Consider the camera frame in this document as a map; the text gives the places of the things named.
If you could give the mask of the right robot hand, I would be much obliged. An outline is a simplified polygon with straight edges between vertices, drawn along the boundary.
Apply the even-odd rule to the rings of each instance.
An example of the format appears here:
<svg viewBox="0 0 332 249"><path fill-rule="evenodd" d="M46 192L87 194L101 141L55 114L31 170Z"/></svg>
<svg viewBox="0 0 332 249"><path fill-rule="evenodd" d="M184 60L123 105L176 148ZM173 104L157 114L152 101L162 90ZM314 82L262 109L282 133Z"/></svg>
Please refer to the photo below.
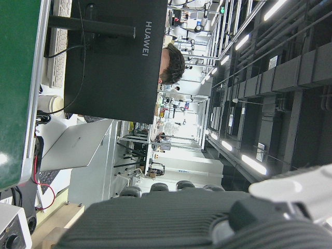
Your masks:
<svg viewBox="0 0 332 249"><path fill-rule="evenodd" d="M331 248L331 165L276 175L248 191L177 183L95 203L56 248Z"/></svg>

